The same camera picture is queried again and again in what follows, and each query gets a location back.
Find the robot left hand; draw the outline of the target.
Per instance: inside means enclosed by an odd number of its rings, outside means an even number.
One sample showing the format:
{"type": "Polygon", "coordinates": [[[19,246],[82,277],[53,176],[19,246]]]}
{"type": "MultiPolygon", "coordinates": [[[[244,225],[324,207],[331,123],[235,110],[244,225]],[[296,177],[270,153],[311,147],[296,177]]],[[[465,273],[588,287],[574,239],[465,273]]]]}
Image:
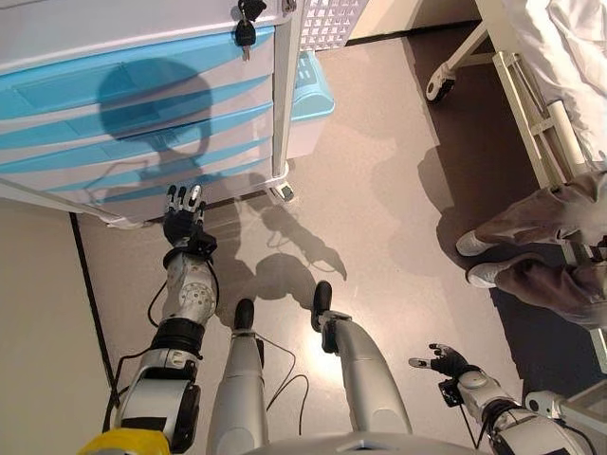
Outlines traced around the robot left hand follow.
{"type": "Polygon", "coordinates": [[[194,227],[202,223],[205,206],[201,185],[169,187],[166,194],[163,233],[171,246],[182,246],[192,236],[194,227]]]}

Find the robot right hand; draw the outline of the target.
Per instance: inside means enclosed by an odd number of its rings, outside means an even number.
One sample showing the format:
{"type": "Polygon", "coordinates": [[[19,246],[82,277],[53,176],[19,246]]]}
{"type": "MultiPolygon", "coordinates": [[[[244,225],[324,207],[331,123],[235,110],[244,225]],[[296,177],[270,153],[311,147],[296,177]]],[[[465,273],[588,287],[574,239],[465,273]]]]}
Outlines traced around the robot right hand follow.
{"type": "Polygon", "coordinates": [[[458,379],[464,373],[478,372],[479,367],[468,361],[452,347],[442,343],[431,343],[428,348],[434,354],[433,358],[411,357],[408,364],[417,369],[429,369],[446,377],[458,379]]]}

